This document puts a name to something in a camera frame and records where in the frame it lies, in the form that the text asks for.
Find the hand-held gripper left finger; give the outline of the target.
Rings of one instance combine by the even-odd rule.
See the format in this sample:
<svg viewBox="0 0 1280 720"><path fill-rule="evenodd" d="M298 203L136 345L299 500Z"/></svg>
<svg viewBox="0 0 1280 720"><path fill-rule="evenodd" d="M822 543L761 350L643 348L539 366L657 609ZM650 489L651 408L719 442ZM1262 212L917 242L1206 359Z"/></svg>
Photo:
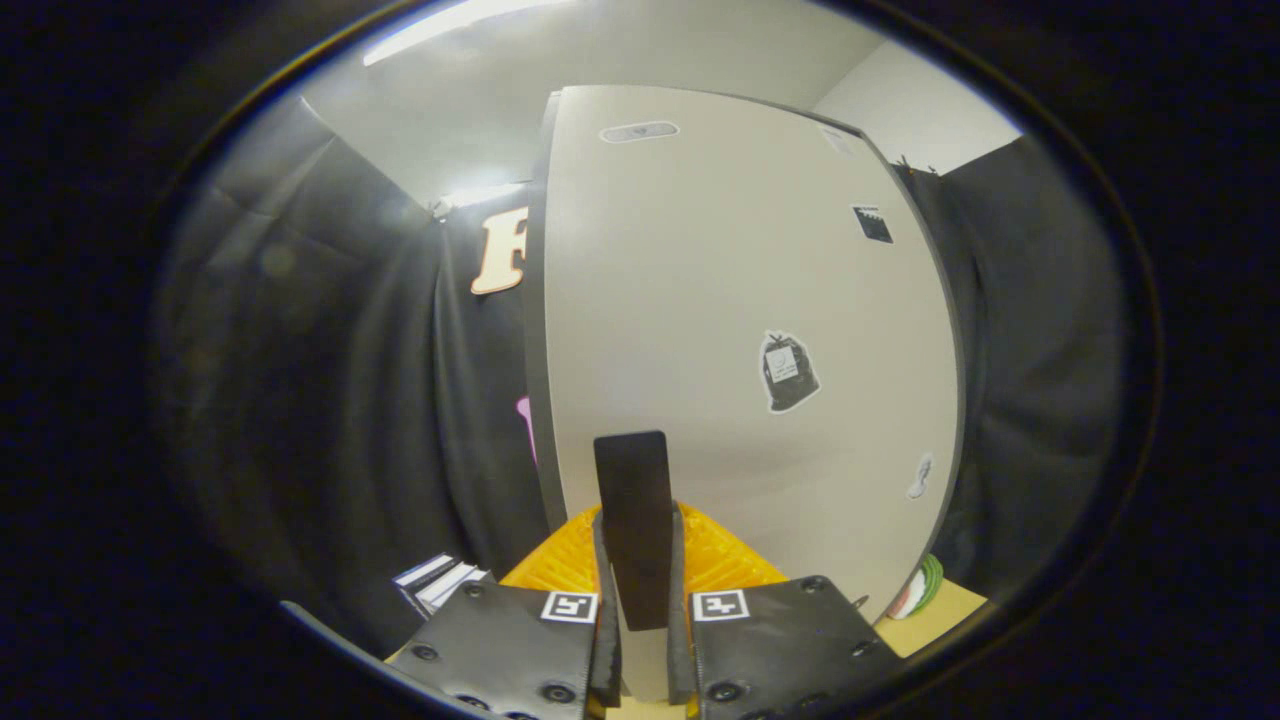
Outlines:
<svg viewBox="0 0 1280 720"><path fill-rule="evenodd" d="M622 680L599 519L580 512L499 582L462 580L387 664L504 719L605 719Z"/></svg>

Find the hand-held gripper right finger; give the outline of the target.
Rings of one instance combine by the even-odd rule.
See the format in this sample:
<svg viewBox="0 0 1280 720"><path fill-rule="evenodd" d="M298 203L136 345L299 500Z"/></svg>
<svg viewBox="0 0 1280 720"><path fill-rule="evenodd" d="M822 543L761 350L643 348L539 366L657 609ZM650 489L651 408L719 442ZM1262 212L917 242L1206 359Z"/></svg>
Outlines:
<svg viewBox="0 0 1280 720"><path fill-rule="evenodd" d="M864 707L904 656L832 579L788 579L686 503L673 506L669 701L689 719L820 719Z"/></svg>

